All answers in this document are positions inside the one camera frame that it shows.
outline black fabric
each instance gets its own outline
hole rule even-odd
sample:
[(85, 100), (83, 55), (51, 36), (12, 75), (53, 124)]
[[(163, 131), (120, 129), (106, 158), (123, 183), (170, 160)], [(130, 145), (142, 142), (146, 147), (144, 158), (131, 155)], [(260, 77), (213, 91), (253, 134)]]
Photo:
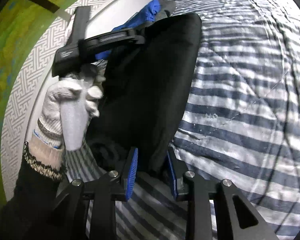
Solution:
[(111, 138), (97, 135), (90, 140), (90, 149), (97, 164), (106, 171), (120, 171), (129, 151)]
[(197, 14), (169, 17), (145, 28), (144, 34), (142, 47), (112, 51), (100, 117), (91, 121), (86, 139), (90, 148), (100, 134), (126, 150), (136, 146), (138, 169), (158, 173), (186, 107), (201, 19)]
[(58, 230), (42, 223), (51, 212), (58, 185), (32, 169), (22, 157), (14, 196), (0, 210), (0, 239), (47, 239), (47, 234), (58, 239), (51, 231)]

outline knit cuff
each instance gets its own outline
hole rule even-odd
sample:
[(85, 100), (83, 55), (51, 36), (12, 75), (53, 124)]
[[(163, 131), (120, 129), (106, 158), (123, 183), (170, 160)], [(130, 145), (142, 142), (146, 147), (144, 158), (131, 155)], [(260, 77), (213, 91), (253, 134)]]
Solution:
[(57, 171), (60, 170), (63, 160), (63, 148), (55, 149), (44, 143), (33, 134), (31, 140), (29, 141), (29, 152), (36, 158), (37, 161), (41, 162), (42, 164), (51, 166)]
[(28, 142), (25, 142), (24, 145), (23, 158), (32, 169), (53, 181), (61, 181), (66, 174), (66, 167), (63, 164), (59, 170), (56, 170), (50, 165), (44, 165), (41, 161), (38, 161), (35, 156), (30, 154)]

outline bedding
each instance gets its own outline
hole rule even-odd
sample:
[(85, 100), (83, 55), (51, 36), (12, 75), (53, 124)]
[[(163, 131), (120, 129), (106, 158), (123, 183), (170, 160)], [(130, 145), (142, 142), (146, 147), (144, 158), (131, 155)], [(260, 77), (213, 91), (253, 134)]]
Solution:
[[(300, 10), (292, 0), (174, 0), (202, 37), (186, 110), (171, 145), (206, 179), (230, 179), (279, 239), (300, 230)], [(71, 181), (97, 179), (86, 144), (66, 153)], [(120, 239), (184, 239), (186, 203), (138, 172), (116, 203)], [(216, 222), (212, 210), (212, 228)], [(87, 232), (89, 231), (89, 210)]]

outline wrist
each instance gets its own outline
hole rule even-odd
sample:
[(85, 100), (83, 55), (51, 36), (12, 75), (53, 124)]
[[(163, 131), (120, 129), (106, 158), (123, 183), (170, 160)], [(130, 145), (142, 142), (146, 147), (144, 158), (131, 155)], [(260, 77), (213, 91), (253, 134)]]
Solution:
[(63, 147), (55, 149), (33, 134), (29, 141), (29, 152), (37, 161), (59, 171), (63, 161)]

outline white wall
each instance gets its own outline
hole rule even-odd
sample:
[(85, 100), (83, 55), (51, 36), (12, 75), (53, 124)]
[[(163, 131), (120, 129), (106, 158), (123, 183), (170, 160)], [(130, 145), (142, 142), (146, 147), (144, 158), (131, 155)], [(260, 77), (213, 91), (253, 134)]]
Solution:
[[(124, 24), (129, 18), (136, 12), (140, 11), (151, 0), (113, 0), (104, 6), (101, 11), (90, 20), (86, 38), (90, 38), (95, 35), (110, 32), (114, 27)], [(44, 96), (48, 87), (57, 82), (58, 78), (52, 78), (51, 76), (50, 61), (46, 66), (46, 71), (43, 74), (41, 85), (38, 84), (37, 90), (33, 93), (32, 111), (29, 111), (29, 123), (25, 131), (26, 140), (29, 140), (32, 135), (32, 131), (36, 126), (37, 119), (40, 116)]]

